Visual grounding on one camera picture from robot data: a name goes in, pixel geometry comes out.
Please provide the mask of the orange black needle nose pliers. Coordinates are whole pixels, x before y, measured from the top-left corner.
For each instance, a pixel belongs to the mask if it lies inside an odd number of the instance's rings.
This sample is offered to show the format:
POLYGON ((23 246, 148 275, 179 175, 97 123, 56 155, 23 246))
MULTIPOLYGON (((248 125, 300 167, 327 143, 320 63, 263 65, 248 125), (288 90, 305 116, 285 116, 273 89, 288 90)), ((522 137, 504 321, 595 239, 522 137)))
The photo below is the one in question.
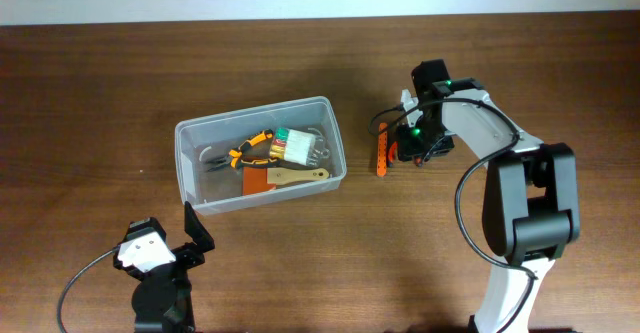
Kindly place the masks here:
POLYGON ((278 158, 272 157, 250 157, 248 152, 256 145, 267 142, 274 137, 274 132, 271 129, 262 130, 259 133, 247 138, 237 148, 230 149, 226 155, 209 159, 204 162, 205 165, 209 165, 207 172, 217 171, 223 168, 259 168, 268 169, 275 168, 280 164, 278 158))

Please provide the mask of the orange scraper wooden handle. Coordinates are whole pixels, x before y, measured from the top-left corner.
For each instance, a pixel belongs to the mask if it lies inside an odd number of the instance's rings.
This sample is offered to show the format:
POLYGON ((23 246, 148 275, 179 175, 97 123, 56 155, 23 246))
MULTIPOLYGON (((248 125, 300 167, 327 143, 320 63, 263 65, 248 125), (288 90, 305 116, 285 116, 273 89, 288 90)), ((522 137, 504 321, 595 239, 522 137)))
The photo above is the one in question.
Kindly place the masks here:
POLYGON ((252 195, 275 190, 278 186, 293 183, 314 182, 330 177, 324 168, 296 170, 289 168, 244 168, 242 195, 252 195))

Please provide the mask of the red handled cutting pliers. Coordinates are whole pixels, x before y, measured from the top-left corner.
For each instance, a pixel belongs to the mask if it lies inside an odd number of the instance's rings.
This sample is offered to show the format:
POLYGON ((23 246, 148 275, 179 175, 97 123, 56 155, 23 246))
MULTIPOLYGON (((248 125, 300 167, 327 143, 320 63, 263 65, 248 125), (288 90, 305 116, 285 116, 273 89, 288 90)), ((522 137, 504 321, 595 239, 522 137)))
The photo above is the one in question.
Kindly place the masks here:
POLYGON ((409 141, 394 141, 387 150, 387 165, 392 167, 398 162, 409 162, 421 167, 425 162, 424 156, 420 145, 409 141))

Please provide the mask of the orange perforated strip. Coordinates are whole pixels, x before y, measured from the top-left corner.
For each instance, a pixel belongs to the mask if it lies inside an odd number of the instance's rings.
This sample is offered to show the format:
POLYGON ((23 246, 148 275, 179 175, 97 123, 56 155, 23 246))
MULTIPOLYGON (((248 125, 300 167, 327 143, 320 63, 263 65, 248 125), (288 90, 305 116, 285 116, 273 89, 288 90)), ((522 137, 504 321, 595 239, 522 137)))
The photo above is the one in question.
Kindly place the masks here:
POLYGON ((387 147, 388 147, 388 135, 386 133, 386 123, 380 123, 378 126, 379 134, 377 138, 377 163, 376 163, 376 175, 378 177, 384 177, 387 174, 387 147))

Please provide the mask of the clear screwdriver bit case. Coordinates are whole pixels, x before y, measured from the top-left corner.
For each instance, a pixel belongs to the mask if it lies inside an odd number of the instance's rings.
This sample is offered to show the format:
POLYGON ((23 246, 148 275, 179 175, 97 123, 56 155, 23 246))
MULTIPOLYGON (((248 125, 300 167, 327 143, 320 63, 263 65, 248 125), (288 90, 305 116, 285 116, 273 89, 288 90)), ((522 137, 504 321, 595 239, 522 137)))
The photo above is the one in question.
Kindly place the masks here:
POLYGON ((306 131, 279 127, 275 130, 269 149, 271 158, 305 167, 318 168, 330 156, 326 138, 316 128, 306 131))

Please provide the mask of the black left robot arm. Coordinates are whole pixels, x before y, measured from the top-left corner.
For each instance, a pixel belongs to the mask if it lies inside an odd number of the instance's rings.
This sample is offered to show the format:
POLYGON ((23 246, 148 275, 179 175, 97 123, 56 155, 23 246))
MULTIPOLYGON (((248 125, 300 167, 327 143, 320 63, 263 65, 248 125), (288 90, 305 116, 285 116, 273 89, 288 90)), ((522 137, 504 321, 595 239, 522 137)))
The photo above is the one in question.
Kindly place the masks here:
POLYGON ((136 332, 191 333, 196 330, 188 271, 205 262, 194 242, 171 249, 159 221, 128 226, 113 266, 138 281, 131 298, 136 332))

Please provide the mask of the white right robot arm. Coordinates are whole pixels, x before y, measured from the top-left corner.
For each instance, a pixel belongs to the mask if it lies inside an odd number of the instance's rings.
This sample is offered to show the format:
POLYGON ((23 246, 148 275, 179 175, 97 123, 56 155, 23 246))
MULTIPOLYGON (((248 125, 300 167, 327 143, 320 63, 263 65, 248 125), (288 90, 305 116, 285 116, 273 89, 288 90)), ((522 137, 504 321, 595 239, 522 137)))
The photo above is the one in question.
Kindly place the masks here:
MULTIPOLYGON (((465 143, 486 172, 482 227, 491 266, 472 332, 524 332, 541 282, 580 232, 572 149, 528 134, 473 78, 452 78, 445 63, 424 61, 394 107, 373 117, 376 170, 422 165, 465 143)), ((178 124, 181 198, 216 214, 335 189, 346 173, 344 147, 326 98, 254 107, 178 124)))

